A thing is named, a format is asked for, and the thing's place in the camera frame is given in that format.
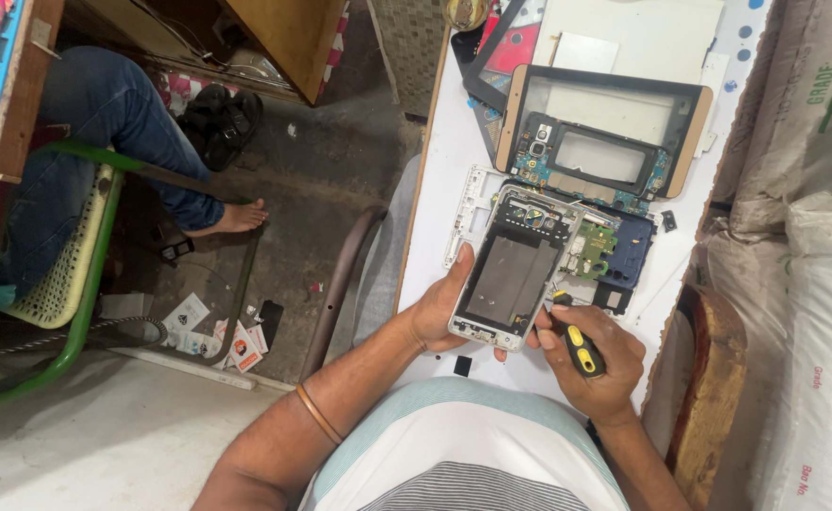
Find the floor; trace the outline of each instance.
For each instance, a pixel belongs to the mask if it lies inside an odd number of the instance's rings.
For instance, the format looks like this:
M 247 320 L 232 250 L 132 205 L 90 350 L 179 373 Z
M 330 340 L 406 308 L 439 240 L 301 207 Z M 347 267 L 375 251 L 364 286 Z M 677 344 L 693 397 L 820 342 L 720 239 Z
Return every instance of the floor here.
M 0 407 L 0 510 L 188 509 L 223 449 L 282 394 L 86 352 Z
M 366 207 L 387 204 L 405 163 L 419 150 L 420 125 L 392 104 L 365 0 L 351 3 L 349 27 L 341 63 L 318 107 L 264 98 L 263 121 L 253 139 L 231 168 L 214 177 L 263 197 L 271 213 L 240 322 L 254 325 L 247 306 L 259 308 L 265 300 L 283 306 L 271 352 L 251 371 L 286 383 L 298 379 L 325 296 L 319 284 L 323 290 L 330 286 L 346 234 Z M 164 241 L 151 240 L 155 225 Z M 248 237 L 196 240 L 194 253 L 181 257 L 176 268 L 163 264 L 157 250 L 182 240 L 154 192 L 138 179 L 128 180 L 106 288 L 154 295 L 151 315 L 161 318 L 195 293 L 211 310 L 195 331 L 209 334 L 215 321 L 228 317 Z M 354 282 L 348 296 L 355 290 Z M 342 309 L 331 356 L 351 340 L 349 309 Z

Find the forearm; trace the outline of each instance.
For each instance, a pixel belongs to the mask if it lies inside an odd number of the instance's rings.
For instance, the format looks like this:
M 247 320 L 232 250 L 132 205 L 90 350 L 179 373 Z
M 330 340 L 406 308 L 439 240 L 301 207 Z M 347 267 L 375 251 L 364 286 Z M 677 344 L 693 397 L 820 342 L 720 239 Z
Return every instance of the forearm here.
M 312 402 L 340 435 L 352 431 L 420 353 L 410 342 L 406 314 L 305 382 Z M 227 447 L 195 508 L 276 509 L 284 495 L 308 484 L 335 447 L 297 393 L 290 392 Z
M 633 415 L 620 425 L 596 425 L 627 504 L 633 511 L 689 510 L 665 462 Z

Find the silver phone frame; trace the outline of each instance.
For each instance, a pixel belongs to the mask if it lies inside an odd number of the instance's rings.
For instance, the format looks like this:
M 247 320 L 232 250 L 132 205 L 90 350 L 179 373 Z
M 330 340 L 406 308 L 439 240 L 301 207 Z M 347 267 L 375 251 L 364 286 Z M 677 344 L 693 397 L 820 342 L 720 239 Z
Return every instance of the silver phone frame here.
M 570 227 L 570 235 L 568 239 L 564 242 L 564 247 L 559 250 L 559 257 L 555 260 L 552 264 L 552 269 L 549 271 L 548 276 L 546 277 L 546 281 L 543 284 L 544 287 L 542 289 L 542 293 L 539 294 L 539 298 L 535 304 L 535 308 L 533 308 L 532 317 L 538 315 L 538 311 L 545 306 L 545 300 L 548 293 L 549 285 L 552 283 L 552 279 L 558 273 L 559 265 L 564 258 L 564 254 L 570 244 L 574 242 L 574 238 L 577 236 L 577 232 L 579 230 L 579 225 L 583 221 L 583 216 L 586 214 L 583 209 L 573 206 L 570 203 L 565 203 L 559 201 L 557 199 L 553 199 L 551 197 L 545 196 L 543 194 L 537 194 L 535 192 L 530 192 L 525 190 L 524 188 L 516 185 L 505 185 L 499 191 L 499 199 L 495 202 L 495 207 L 492 209 L 491 216 L 489 219 L 489 224 L 485 228 L 485 234 L 482 237 L 482 244 L 479 247 L 475 248 L 475 254 L 481 253 L 482 248 L 485 244 L 489 241 L 489 230 L 494 225 L 494 219 L 498 215 L 498 209 L 501 206 L 501 203 L 504 203 L 504 197 L 511 193 L 511 192 L 518 192 L 525 196 L 531 197 L 533 200 L 546 203 L 550 205 L 554 205 L 558 208 L 563 208 L 566 211 L 574 212 L 577 217 L 574 220 L 573 226 Z M 533 322 L 530 321 L 525 327 L 522 335 L 515 335 L 511 332 L 505 332 L 503 330 L 499 330 L 493 326 L 484 325 L 481 322 L 474 321 L 472 319 L 468 319 L 465 317 L 460 317 L 456 315 L 456 311 L 460 308 L 460 304 L 463 300 L 463 296 L 467 291 L 467 286 L 469 285 L 469 281 L 472 279 L 473 272 L 476 271 L 476 266 L 473 265 L 473 268 L 469 271 L 469 276 L 467 277 L 467 281 L 463 284 L 463 287 L 460 289 L 460 294 L 456 298 L 456 305 L 454 306 L 454 310 L 451 313 L 450 320 L 447 321 L 447 330 L 455 335 L 459 335 L 461 337 L 466 337 L 467 339 L 478 341 L 483 344 L 493 345 L 494 347 L 501 348 L 505 351 L 509 351 L 511 353 L 517 353 L 521 349 L 523 349 L 523 345 L 525 344 L 526 337 L 529 335 L 529 332 L 532 331 Z M 473 330 L 466 330 L 460 331 L 455 324 L 465 324 L 467 326 L 472 326 Z

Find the fingernail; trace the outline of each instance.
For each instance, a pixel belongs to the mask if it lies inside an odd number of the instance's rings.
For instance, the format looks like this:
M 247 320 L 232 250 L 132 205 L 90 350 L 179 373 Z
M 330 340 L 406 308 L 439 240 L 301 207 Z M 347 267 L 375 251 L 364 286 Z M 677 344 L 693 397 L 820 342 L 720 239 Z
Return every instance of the fingernail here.
M 542 344 L 542 347 L 545 349 L 551 349 L 555 347 L 555 333 L 551 330 L 539 330 L 538 343 Z

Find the white table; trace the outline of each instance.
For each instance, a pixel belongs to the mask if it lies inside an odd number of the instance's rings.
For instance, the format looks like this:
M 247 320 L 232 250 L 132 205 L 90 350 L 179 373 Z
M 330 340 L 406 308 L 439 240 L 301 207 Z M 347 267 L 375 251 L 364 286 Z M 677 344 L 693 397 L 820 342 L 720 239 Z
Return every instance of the white table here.
M 751 8 L 742 0 L 727 0 L 718 25 L 712 51 L 731 56 L 725 83 L 734 80 L 737 87 L 714 91 L 718 95 L 717 110 L 712 125 L 706 129 L 716 133 L 717 139 L 710 151 L 694 159 L 681 194 L 674 199 L 652 203 L 650 208 L 656 212 L 674 211 L 678 227 L 671 233 L 661 230 L 658 234 L 629 307 L 636 308 L 639 314 L 632 315 L 628 308 L 627 318 L 622 323 L 647 347 L 644 377 L 632 395 L 637 409 L 646 399 L 651 370 L 671 323 L 696 234 L 705 217 L 717 169 L 765 29 L 771 1 L 765 4 L 752 1 L 751 4 L 759 6 Z M 742 26 L 752 29 L 750 37 L 740 36 Z M 742 61 L 738 53 L 744 49 L 749 50 L 750 57 Z M 476 118 L 467 105 L 468 95 L 461 85 L 462 78 L 450 44 L 440 60 L 441 76 L 429 116 L 429 139 L 423 150 L 421 188 L 417 190 L 416 211 L 410 226 L 409 254 L 405 256 L 401 276 L 399 310 L 417 301 L 432 283 L 447 273 L 442 259 L 468 169 L 472 165 L 492 167 Z M 520 353 L 508 354 L 507 363 L 501 364 L 490 347 L 475 342 L 439 356 L 423 354 L 395 387 L 425 378 L 453 375 L 458 355 L 472 358 L 470 378 L 567 404 L 541 350 L 526 348 Z

